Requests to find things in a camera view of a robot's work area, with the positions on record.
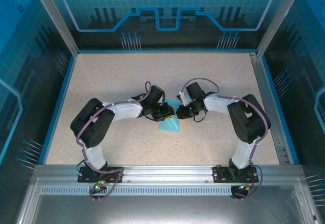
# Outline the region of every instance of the blue border trim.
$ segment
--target blue border trim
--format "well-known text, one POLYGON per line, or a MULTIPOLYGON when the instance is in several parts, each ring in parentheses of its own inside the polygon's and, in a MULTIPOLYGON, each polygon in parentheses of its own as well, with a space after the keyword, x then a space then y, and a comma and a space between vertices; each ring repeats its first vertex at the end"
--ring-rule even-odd
POLYGON ((159 50, 80 50, 80 53, 150 53, 150 52, 232 52, 232 53, 250 53, 256 52, 255 49, 236 49, 236 50, 220 50, 220 49, 159 49, 159 50))
POLYGON ((19 122, 20 116, 22 114, 23 108, 22 108, 22 101, 21 101, 21 96, 20 96, 19 92, 17 90, 15 90, 13 87, 9 86, 8 83, 6 83, 1 78, 0 78, 0 84, 2 86, 4 86, 7 90, 9 90, 9 92, 12 93, 17 98, 17 102, 18 102, 18 106, 19 106, 19 111, 18 111, 18 113, 16 115, 16 118, 14 120, 14 123, 12 124, 12 127, 10 129, 10 132, 9 132, 9 134, 7 136, 7 139, 6 139, 6 142, 4 144, 4 147, 2 148, 2 151, 0 153, 0 165, 1 165, 1 163, 2 163, 2 161, 4 159, 4 157, 5 157, 5 154, 7 152, 7 149, 8 149, 8 146, 10 144, 10 141, 12 139, 12 136, 14 135, 14 132, 16 130, 16 127, 17 127, 17 124, 19 122))
POLYGON ((315 104, 314 104, 314 111, 316 113, 316 116, 317 116, 317 119, 318 119, 319 124, 321 126, 321 129, 323 129, 323 132, 325 134, 325 124, 324 124, 323 118, 321 117, 320 112, 318 110, 319 98, 324 93, 325 93, 325 86, 323 88, 321 88, 316 94, 316 99, 315 99, 315 104))
POLYGON ((282 111, 282 107, 280 105, 279 97, 278 97, 278 95, 276 93, 274 83, 273 83, 273 80, 272 80, 272 77, 271 77, 271 73, 270 73, 270 70, 269 70, 269 66, 268 66, 268 64, 266 62, 266 59, 265 59, 264 55, 262 56, 262 62, 263 62, 263 65, 264 65, 264 68, 265 68, 265 71, 266 71, 266 75, 267 75, 269 83, 270 83, 270 87, 271 87, 271 90, 272 90, 272 94, 273 94, 273 97, 274 97, 274 100, 275 100, 277 110, 278 110, 279 115, 280 115, 280 120, 281 120, 281 123, 282 123, 282 126, 283 126, 284 134, 285 134, 285 137, 286 137, 286 139, 288 141, 288 146, 289 146, 290 154, 292 156, 292 161, 294 162, 295 165, 299 165, 299 160, 298 160, 298 157, 297 157, 297 154, 296 154, 294 143, 293 143, 293 140, 291 138, 288 125, 286 124, 284 114, 283 114, 283 111, 282 111))
POLYGON ((52 139, 53 139, 54 132, 55 132, 55 128, 56 128, 56 125, 57 125, 57 122, 58 122, 58 119, 59 119, 59 115, 61 113, 61 109, 62 109, 62 106, 63 106, 64 99, 65 99, 66 94, 67 94, 68 86, 69 86, 69 83, 70 83, 70 80, 71 80, 73 69, 74 69, 75 64, 76 64, 76 60, 77 59, 74 58, 73 56, 70 59, 69 66, 68 66, 68 69, 67 69, 67 73, 66 73, 66 76, 65 76, 65 78, 63 80, 63 84, 62 84, 62 87, 61 87, 59 97, 57 98, 57 102, 56 102, 56 106, 55 106, 55 109, 54 109, 54 112, 53 112, 51 123, 50 123, 49 129, 47 131, 47 135, 46 135, 46 138, 45 138, 45 141, 44 141, 43 149, 42 149, 42 152, 41 152, 41 155, 40 155, 40 158, 39 158, 39 162, 38 162, 39 165, 45 164, 47 155, 49 153, 50 146, 51 146, 52 139))

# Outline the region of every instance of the blue glass wall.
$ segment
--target blue glass wall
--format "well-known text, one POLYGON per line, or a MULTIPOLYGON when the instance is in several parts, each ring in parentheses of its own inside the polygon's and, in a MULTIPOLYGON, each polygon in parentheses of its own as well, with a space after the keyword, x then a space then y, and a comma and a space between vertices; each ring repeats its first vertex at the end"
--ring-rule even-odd
POLYGON ((39 0, 0 0, 0 16, 0 219, 15 223, 71 53, 39 0))
POLYGON ((307 176, 324 177, 325 0, 295 0, 266 61, 298 159, 307 176))
POLYGON ((254 49, 282 0, 54 1, 80 49, 121 50, 254 49))

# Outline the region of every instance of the robotic arm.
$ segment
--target robotic arm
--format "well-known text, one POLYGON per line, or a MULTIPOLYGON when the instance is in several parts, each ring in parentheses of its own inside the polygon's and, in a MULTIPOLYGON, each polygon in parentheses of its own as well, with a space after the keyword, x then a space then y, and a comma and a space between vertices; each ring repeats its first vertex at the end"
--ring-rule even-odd
POLYGON ((263 119, 255 109, 244 101, 253 104, 260 111, 269 129, 271 124, 267 115, 256 98, 249 94, 243 101, 232 97, 223 97, 214 92, 205 93, 197 82, 186 87, 186 92, 180 92, 177 98, 183 103, 176 111, 179 119, 194 118, 200 111, 216 111, 228 115, 239 138, 235 154, 229 161, 228 171, 232 178, 240 181, 251 171, 250 161, 256 148, 257 140, 261 139, 266 129, 263 119))
MULTIPOLYGON (((104 139, 108 128, 114 121, 125 118, 137 118, 145 116, 153 121, 164 121, 174 115, 173 108, 164 102, 165 92, 156 85, 151 87, 149 95, 140 99, 145 94, 140 94, 130 99, 130 103, 112 104, 111 107, 101 112, 81 134, 79 141, 84 144, 86 155, 86 166, 92 165, 96 170, 106 171, 108 166, 103 156, 101 142, 104 139)), ((111 103, 102 103, 98 99, 91 99, 80 111, 77 117, 71 123, 71 130, 77 137, 82 128, 95 115, 97 111, 111 103)), ((95 179, 103 179, 104 174, 93 172, 95 179)))

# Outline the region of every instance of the speckled work surface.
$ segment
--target speckled work surface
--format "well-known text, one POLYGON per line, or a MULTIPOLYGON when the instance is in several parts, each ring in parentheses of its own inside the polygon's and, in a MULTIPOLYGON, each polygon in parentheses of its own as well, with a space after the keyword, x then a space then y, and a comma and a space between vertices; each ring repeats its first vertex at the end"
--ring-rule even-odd
MULTIPOLYGON (((77 164, 83 159, 70 123, 91 98, 126 100, 144 93, 147 80, 164 89, 167 98, 176 98, 193 77, 212 79, 221 95, 251 93, 262 103, 249 54, 80 54, 46 164, 77 164)), ((199 84, 205 92, 215 91, 208 82, 199 84)), ((215 165, 228 164, 237 140, 230 118, 210 112, 201 123, 180 121, 177 133, 159 131, 158 123, 146 118, 117 121, 111 124, 102 147, 110 165, 215 165)), ((279 164, 271 133, 257 148, 254 163, 279 164)))

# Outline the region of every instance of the glass panel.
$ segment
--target glass panel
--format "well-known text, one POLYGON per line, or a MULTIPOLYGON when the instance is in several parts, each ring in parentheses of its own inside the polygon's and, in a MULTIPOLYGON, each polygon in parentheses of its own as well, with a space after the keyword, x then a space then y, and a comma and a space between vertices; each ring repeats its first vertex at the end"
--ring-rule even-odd
POLYGON ((282 0, 54 1, 80 49, 138 50, 255 49, 282 0))
MULTIPOLYGON (((298 159, 306 176, 320 173, 311 185, 320 184, 325 175, 325 0, 295 0, 266 61, 298 159)), ((319 205, 322 189, 312 189, 319 193, 319 205)))
POLYGON ((71 54, 39 0, 0 0, 0 16, 0 216, 14 223, 71 54))
POLYGON ((33 220, 33 224, 107 222, 305 223, 291 186, 263 186, 253 200, 243 203, 229 196, 110 196, 95 203, 87 196, 41 196, 33 220))

